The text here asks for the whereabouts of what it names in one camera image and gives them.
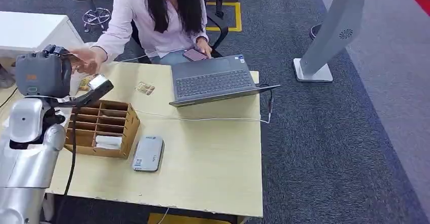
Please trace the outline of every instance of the cable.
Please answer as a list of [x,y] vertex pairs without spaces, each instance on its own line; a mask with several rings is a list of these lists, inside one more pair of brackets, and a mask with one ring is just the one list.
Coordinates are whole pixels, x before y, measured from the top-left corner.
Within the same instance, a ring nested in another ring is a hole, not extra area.
[[134,110],[138,111],[140,113],[143,113],[143,114],[148,114],[148,115],[153,115],[153,116],[158,116],[158,117],[167,118],[167,119],[173,119],[173,120],[183,120],[183,121],[209,121],[209,120],[237,120],[237,121],[239,121],[239,120],[243,120],[243,121],[259,121],[259,122],[266,123],[266,124],[270,123],[270,121],[264,121],[264,120],[261,120],[261,119],[252,119],[252,118],[184,119],[184,118],[171,117],[171,116],[167,116],[167,115],[149,113],[149,112],[146,112],[146,111],[140,111],[140,110],[136,110],[136,109],[134,109]]
[[[178,49],[178,50],[170,51],[169,53],[173,53],[173,52],[180,51],[180,50],[183,50],[183,49]],[[118,61],[118,62],[121,63],[121,62],[127,62],[127,61],[131,61],[131,60],[135,60],[135,59],[145,58],[145,57],[148,57],[149,55],[152,55],[153,53],[158,53],[158,52],[161,52],[161,51],[157,50],[155,52],[152,52],[152,53],[149,53],[149,54],[145,54],[145,55],[142,55],[140,57],[125,59],[125,60],[121,60],[121,61]]]
[[[258,87],[262,87],[262,86],[269,86],[268,84],[260,84]],[[270,122],[270,119],[272,118],[272,112],[273,112],[273,107],[275,106],[275,98],[273,98],[273,93],[272,90],[270,90],[270,99],[269,99],[269,117],[268,117],[268,122]]]
[[148,56],[148,54],[145,54],[145,55],[140,56],[140,57],[137,57],[137,58],[125,59],[125,60],[121,60],[121,61],[118,61],[118,62],[119,62],[119,63],[120,63],[120,62],[127,62],[127,61],[131,61],[131,60],[134,60],[134,59],[145,58],[145,57],[147,57],[147,56]]
[[71,141],[73,144],[72,155],[71,155],[71,167],[70,173],[68,175],[68,180],[66,184],[66,189],[64,190],[63,199],[61,200],[60,208],[58,208],[57,218],[55,219],[55,224],[59,224],[60,213],[64,207],[64,203],[66,201],[65,197],[67,196],[68,190],[70,188],[71,179],[73,178],[73,172],[75,171],[75,163],[76,163],[76,118],[78,117],[79,107],[76,108],[76,112],[73,117],[73,124],[71,129]]
[[167,213],[169,212],[169,209],[170,209],[170,207],[167,208],[166,213],[164,213],[163,218],[161,218],[161,220],[157,224],[161,224],[161,222],[164,220],[164,218],[166,217]]
[[12,92],[12,94],[6,99],[6,101],[4,101],[1,105],[0,105],[0,108],[2,107],[2,106],[4,106],[11,98],[12,98],[12,96],[15,94],[15,92],[16,92],[16,90],[18,90],[18,87],[17,88],[15,88],[14,89],[14,91]]

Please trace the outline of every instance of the white robot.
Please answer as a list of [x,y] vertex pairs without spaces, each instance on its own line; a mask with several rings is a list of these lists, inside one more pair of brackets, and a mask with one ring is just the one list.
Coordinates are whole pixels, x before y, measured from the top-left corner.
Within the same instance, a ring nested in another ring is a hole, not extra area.
[[50,45],[42,52],[17,58],[16,84],[25,97],[12,106],[10,142],[0,149],[0,224],[39,224],[45,189],[51,184],[65,141],[65,129],[60,125],[65,117],[55,108],[80,108],[114,87],[98,75],[87,94],[58,102],[56,98],[66,97],[70,91],[71,63],[63,56],[67,53]]

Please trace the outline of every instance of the jeans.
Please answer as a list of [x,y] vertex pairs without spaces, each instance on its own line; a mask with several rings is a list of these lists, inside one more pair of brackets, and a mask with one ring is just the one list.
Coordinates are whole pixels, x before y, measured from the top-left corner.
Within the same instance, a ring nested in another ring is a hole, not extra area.
[[175,65],[178,63],[190,62],[188,58],[183,56],[184,52],[185,50],[180,50],[180,51],[168,53],[163,58],[156,56],[149,59],[153,64],[163,64],[163,65]]

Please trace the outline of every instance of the light pink shirt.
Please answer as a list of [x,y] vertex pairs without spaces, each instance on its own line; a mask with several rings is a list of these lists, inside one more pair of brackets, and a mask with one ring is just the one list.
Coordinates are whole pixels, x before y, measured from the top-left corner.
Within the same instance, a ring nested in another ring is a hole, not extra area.
[[118,56],[124,52],[124,45],[130,40],[134,20],[139,30],[139,40],[149,57],[164,57],[169,52],[188,50],[195,47],[196,38],[206,35],[206,8],[202,0],[202,28],[203,32],[187,35],[183,29],[180,18],[173,5],[167,2],[169,26],[164,33],[154,31],[155,22],[148,12],[147,0],[114,0],[111,21],[106,33],[101,35],[95,46],[102,47],[109,56]]

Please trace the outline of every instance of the woman's hand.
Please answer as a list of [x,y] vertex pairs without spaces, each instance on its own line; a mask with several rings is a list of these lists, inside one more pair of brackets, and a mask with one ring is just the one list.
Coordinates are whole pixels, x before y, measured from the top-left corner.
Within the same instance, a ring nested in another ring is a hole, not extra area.
[[212,48],[207,43],[206,39],[198,39],[197,40],[197,47],[200,49],[201,53],[206,54],[208,58],[212,58],[212,55],[210,54],[212,52]]
[[106,52],[99,47],[72,49],[69,52],[82,60],[80,64],[76,65],[79,73],[97,73],[101,64],[108,58]]

